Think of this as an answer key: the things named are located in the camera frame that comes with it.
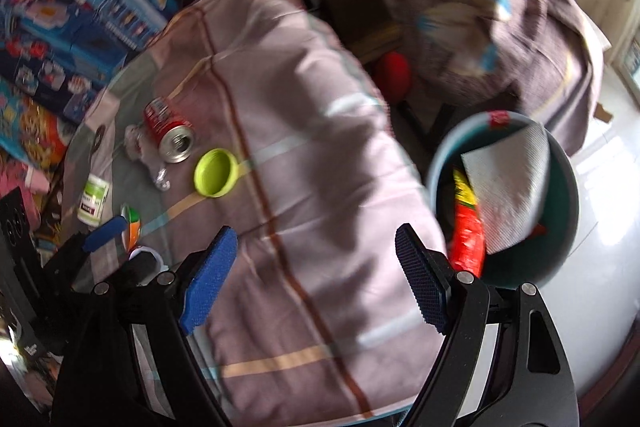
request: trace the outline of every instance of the white paper towel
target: white paper towel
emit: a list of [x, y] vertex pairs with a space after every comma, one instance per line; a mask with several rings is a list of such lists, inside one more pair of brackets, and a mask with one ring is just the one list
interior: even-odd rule
[[549, 182], [549, 142], [541, 124], [462, 155], [478, 200], [486, 253], [516, 245], [537, 225]]

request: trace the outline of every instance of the soda can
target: soda can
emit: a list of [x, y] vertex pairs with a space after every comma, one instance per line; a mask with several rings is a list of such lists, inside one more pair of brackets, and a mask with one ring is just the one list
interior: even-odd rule
[[186, 160], [193, 148], [193, 125], [169, 107], [164, 98], [156, 98], [145, 107], [145, 122], [167, 163]]

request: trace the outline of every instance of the white floor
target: white floor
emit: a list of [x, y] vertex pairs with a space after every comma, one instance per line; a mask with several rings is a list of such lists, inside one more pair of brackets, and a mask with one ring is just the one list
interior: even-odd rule
[[[600, 101], [614, 119], [609, 124], [593, 120], [585, 146], [572, 158], [580, 190], [573, 251], [540, 288], [578, 396], [609, 368], [640, 310], [640, 110], [609, 69]], [[395, 124], [397, 135], [406, 136]], [[496, 334], [495, 325], [487, 327], [460, 415], [478, 407]]]

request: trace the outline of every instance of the green plastic lid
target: green plastic lid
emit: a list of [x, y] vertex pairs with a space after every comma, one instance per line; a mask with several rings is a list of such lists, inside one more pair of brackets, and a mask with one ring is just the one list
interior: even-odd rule
[[238, 160], [226, 149], [207, 152], [193, 173], [196, 190], [207, 198], [219, 198], [230, 191], [239, 178]]

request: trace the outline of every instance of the metal screw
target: metal screw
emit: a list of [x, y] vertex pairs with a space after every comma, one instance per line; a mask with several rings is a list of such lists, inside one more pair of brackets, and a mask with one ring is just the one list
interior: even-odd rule
[[474, 275], [469, 272], [458, 272], [456, 273], [456, 279], [463, 284], [471, 284], [474, 281]]
[[175, 280], [175, 274], [173, 272], [162, 272], [156, 277], [156, 280], [161, 286], [169, 286]]
[[94, 293], [96, 295], [104, 295], [109, 291], [109, 283], [104, 281], [98, 282], [97, 285], [94, 286]]
[[524, 291], [524, 293], [526, 293], [527, 295], [533, 296], [537, 293], [538, 289], [530, 282], [526, 282], [522, 285], [522, 291]]

